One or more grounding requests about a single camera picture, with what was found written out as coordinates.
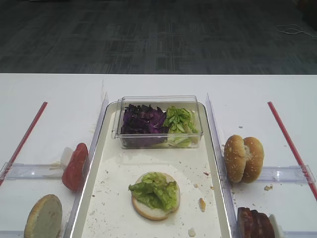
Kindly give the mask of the sesame burger bun half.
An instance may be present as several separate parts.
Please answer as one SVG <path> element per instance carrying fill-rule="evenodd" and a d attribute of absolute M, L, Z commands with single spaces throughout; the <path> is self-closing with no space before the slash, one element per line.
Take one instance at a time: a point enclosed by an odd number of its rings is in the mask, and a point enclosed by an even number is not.
<path fill-rule="evenodd" d="M 227 176 L 231 182 L 242 180 L 246 166 L 246 151 L 243 138 L 240 135 L 232 135 L 228 138 L 224 148 L 224 161 Z"/>
<path fill-rule="evenodd" d="M 244 138 L 244 146 L 246 151 L 246 166 L 242 182 L 252 183 L 257 180 L 261 174 L 264 161 L 264 149 L 262 143 L 255 137 Z"/>

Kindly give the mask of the left long clear divider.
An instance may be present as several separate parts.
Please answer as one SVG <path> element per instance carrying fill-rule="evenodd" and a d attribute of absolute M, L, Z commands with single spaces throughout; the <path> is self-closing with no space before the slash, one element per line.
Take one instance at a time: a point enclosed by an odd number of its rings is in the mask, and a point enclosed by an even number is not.
<path fill-rule="evenodd" d="M 74 203 L 73 203 L 73 206 L 72 206 L 72 209 L 70 212 L 68 222 L 65 225 L 63 236 L 61 236 L 62 238 L 72 238 L 73 237 L 75 225 L 76 225 L 76 222 L 78 220 L 80 205 L 82 203 L 83 194 L 85 192 L 87 177 L 89 176 L 91 164 L 92 164 L 93 159 L 94 159 L 94 154 L 96 151 L 96 146 L 97 146 L 100 132 L 102 129 L 102 125 L 104 122 L 107 106 L 108 106 L 108 95 L 107 95 L 107 92 L 105 92 L 104 100 L 102 102 L 99 118 L 98 118 L 98 121 L 96 124 L 96 128 L 95 128 L 95 132 L 94 132 L 94 135 L 92 138 L 92 142 L 91 142 L 91 145 L 89 148 L 88 156 L 86 158 L 86 161 L 85 161 L 83 169 L 82 169 L 82 172 L 83 172 L 82 181 L 81 181 L 79 190 L 76 192 L 76 196 L 74 199 Z"/>

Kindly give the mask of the left red tape strip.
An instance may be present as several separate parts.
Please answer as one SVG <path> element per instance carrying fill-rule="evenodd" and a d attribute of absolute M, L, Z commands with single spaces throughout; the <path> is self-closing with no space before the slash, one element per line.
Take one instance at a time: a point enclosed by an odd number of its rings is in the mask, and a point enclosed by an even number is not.
<path fill-rule="evenodd" d="M 1 172 L 1 175 L 0 175 L 0 185 L 3 184 L 4 182 L 4 179 L 7 175 L 7 173 L 9 172 L 12 164 L 15 162 L 18 154 L 20 153 L 23 145 L 25 144 L 25 142 L 27 141 L 29 135 L 31 134 L 33 128 L 35 127 L 35 125 L 37 124 L 38 120 L 40 119 L 43 111 L 45 110 L 46 106 L 47 106 L 47 102 L 43 102 L 40 109 L 38 110 L 37 114 L 35 115 L 34 119 L 32 120 L 31 124 L 29 125 L 27 131 L 25 132 L 24 136 L 22 137 L 20 143 L 18 144 L 17 148 L 15 149 L 13 155 L 11 156 L 9 162 L 7 162 L 5 165 L 4 165 L 4 171 Z"/>

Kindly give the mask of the bun half standing left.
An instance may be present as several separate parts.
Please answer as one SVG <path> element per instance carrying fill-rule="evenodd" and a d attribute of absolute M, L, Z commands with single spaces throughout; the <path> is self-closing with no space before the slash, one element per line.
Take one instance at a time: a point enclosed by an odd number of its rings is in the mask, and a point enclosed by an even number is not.
<path fill-rule="evenodd" d="M 61 232 L 62 204 L 54 194 L 39 199 L 29 213 L 25 238 L 58 238 Z"/>

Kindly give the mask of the white metal tray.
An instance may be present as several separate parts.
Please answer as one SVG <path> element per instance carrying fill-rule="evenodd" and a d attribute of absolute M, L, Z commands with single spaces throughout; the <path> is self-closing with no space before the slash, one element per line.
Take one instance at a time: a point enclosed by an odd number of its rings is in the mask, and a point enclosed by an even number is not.
<path fill-rule="evenodd" d="M 190 228 L 197 238 L 229 238 L 205 107 L 199 104 L 204 135 L 197 148 L 123 149 L 112 137 L 116 106 L 106 108 L 73 238 L 187 238 Z M 147 172 L 167 173 L 180 187 L 180 206 L 166 220 L 133 208 L 128 186 Z"/>

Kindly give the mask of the right long clear divider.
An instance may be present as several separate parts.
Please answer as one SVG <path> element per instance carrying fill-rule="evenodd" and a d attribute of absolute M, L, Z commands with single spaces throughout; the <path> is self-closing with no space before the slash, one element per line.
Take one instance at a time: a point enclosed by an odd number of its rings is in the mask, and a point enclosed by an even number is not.
<path fill-rule="evenodd" d="M 208 112 L 209 127 L 211 132 L 213 150 L 215 154 L 215 163 L 217 167 L 218 180 L 220 184 L 222 203 L 224 206 L 224 212 L 226 216 L 225 219 L 227 225 L 225 227 L 228 230 L 228 235 L 230 238 L 240 238 L 241 235 L 239 226 L 237 224 L 234 203 L 231 196 L 232 194 L 230 189 L 230 182 L 227 179 L 225 162 L 222 156 L 221 143 L 219 141 L 216 120 L 214 117 L 214 110 L 209 94 L 207 94 L 206 96 L 206 108 Z"/>

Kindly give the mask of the lettuce leaf on bun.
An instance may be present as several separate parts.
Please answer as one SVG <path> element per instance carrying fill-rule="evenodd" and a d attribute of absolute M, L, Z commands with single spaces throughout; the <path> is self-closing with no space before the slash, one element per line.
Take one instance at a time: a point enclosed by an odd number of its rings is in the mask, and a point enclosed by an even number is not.
<path fill-rule="evenodd" d="M 161 172 L 148 172 L 128 187 L 132 196 L 152 209 L 175 211 L 180 203 L 180 190 L 176 180 Z"/>

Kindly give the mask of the white plastic stopper left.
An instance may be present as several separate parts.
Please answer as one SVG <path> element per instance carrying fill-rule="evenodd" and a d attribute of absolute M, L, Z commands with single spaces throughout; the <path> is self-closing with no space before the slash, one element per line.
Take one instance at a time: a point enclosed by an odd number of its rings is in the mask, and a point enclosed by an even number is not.
<path fill-rule="evenodd" d="M 60 160 L 61 164 L 64 167 L 67 167 L 67 165 L 69 164 L 72 154 L 73 154 L 73 150 L 69 147 L 65 147 L 61 156 L 61 160 Z"/>

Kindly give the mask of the clear plastic salad box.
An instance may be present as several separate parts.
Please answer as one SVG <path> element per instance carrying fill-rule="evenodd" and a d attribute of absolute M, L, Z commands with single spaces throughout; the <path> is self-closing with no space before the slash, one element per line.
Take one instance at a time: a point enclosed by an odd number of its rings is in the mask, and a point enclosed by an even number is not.
<path fill-rule="evenodd" d="M 195 148 L 202 135 L 196 96 L 126 96 L 117 102 L 112 137 L 122 148 Z"/>

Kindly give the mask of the sesame burger bun right half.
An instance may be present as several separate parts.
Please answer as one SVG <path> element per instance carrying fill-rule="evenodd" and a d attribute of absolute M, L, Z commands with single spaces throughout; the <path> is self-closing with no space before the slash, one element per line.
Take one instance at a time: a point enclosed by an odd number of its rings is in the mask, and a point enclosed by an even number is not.
<path fill-rule="evenodd" d="M 257 180 L 261 174 L 264 161 L 264 149 L 262 143 L 255 137 L 244 138 L 244 146 L 246 151 L 246 166 L 242 182 L 252 183 Z"/>

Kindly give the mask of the upper right clear rail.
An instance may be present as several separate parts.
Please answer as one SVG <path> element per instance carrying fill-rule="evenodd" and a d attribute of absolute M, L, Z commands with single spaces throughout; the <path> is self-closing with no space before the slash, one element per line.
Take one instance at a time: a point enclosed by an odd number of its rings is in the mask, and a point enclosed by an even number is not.
<path fill-rule="evenodd" d="M 263 167 L 256 182 L 315 183 L 309 166 Z"/>

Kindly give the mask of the long clear divider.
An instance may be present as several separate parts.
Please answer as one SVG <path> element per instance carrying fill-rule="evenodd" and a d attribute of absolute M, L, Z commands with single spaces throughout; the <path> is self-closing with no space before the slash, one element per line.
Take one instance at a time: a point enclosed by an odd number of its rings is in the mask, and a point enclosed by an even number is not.
<path fill-rule="evenodd" d="M 225 162 L 222 156 L 221 143 L 219 141 L 216 120 L 214 117 L 214 110 L 209 94 L 207 94 L 206 96 L 206 108 L 208 112 L 209 127 L 211 132 L 213 150 L 215 154 L 215 163 L 217 167 L 218 180 L 220 184 L 222 203 L 224 206 L 224 212 L 226 216 L 225 219 L 227 225 L 225 227 L 228 230 L 228 235 L 230 238 L 240 238 L 241 235 L 239 226 L 237 224 L 234 203 L 231 196 L 232 194 L 230 189 L 230 182 L 227 179 Z"/>
<path fill-rule="evenodd" d="M 86 161 L 85 161 L 83 169 L 82 169 L 82 172 L 83 172 L 82 181 L 81 181 L 79 190 L 76 192 L 76 196 L 74 199 L 74 203 L 73 203 L 73 206 L 72 206 L 72 209 L 70 212 L 68 222 L 65 225 L 63 236 L 61 236 L 62 238 L 72 238 L 73 237 L 75 225 L 76 225 L 76 222 L 78 220 L 80 205 L 82 203 L 83 194 L 85 192 L 87 177 L 89 176 L 91 164 L 92 164 L 93 159 L 94 159 L 94 154 L 96 151 L 96 146 L 97 146 L 100 132 L 102 129 L 102 125 L 104 122 L 107 106 L 108 106 L 108 95 L 107 95 L 107 92 L 105 92 L 104 100 L 102 102 L 99 118 L 98 118 L 98 121 L 96 124 L 96 128 L 95 128 L 95 132 L 94 132 L 94 135 L 92 138 L 92 142 L 91 142 L 91 145 L 89 148 L 88 156 L 86 158 Z"/>

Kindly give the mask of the red tape strip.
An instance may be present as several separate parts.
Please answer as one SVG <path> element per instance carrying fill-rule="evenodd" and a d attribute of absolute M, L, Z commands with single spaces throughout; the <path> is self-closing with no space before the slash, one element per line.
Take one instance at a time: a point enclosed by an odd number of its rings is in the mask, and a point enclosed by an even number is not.
<path fill-rule="evenodd" d="M 47 102 L 43 102 L 40 109 L 38 110 L 37 114 L 35 115 L 34 119 L 32 120 L 31 124 L 29 125 L 27 131 L 25 132 L 24 136 L 22 137 L 20 143 L 18 144 L 17 148 L 15 149 L 13 155 L 11 156 L 9 162 L 7 162 L 5 165 L 4 165 L 4 171 L 1 172 L 1 175 L 0 175 L 0 185 L 3 184 L 4 182 L 4 179 L 7 175 L 7 173 L 9 172 L 12 164 L 15 162 L 18 154 L 20 153 L 23 145 L 25 144 L 25 142 L 27 141 L 29 135 L 31 134 L 33 128 L 35 127 L 35 125 L 37 124 L 38 120 L 40 119 L 43 111 L 45 110 L 46 106 L 47 106 Z"/>
<path fill-rule="evenodd" d="M 284 123 L 283 123 L 282 119 L 280 118 L 276 108 L 274 107 L 273 103 L 271 101 L 269 101 L 267 104 L 268 104 L 278 126 L 280 127 L 280 129 L 281 129 L 281 131 L 282 131 L 282 133 L 283 133 L 283 135 L 288 143 L 288 146 L 290 147 L 298 165 L 301 167 L 302 172 L 303 172 L 303 174 L 308 182 L 308 185 L 309 185 L 315 199 L 317 199 L 317 187 L 315 185 L 315 182 L 313 182 L 313 176 L 309 173 L 307 166 L 304 164 L 304 161 L 302 160 L 296 146 L 294 145 L 294 143 L 293 143 L 286 127 L 284 126 Z"/>

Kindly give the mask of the chopped green lettuce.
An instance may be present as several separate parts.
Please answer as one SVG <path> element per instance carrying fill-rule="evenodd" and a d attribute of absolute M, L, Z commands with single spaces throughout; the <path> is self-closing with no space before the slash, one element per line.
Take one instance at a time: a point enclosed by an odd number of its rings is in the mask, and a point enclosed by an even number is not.
<path fill-rule="evenodd" d="M 176 108 L 170 106 L 166 110 L 166 119 L 163 123 L 164 127 L 168 127 L 169 134 L 192 134 L 199 131 L 195 125 L 195 115 L 193 111 L 185 108 Z M 177 136 L 169 137 L 167 143 L 173 147 L 190 147 L 197 145 L 199 138 L 196 136 Z"/>

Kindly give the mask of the clear rail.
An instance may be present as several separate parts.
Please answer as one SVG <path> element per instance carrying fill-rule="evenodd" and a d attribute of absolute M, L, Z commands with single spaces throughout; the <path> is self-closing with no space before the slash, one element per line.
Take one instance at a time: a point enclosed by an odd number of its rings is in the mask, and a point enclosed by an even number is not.
<path fill-rule="evenodd" d="M 315 183 L 309 166 L 263 167 L 256 182 Z"/>
<path fill-rule="evenodd" d="M 284 231 L 286 238 L 317 238 L 317 231 Z"/>
<path fill-rule="evenodd" d="M 60 164 L 5 163 L 0 170 L 0 179 L 61 179 Z"/>

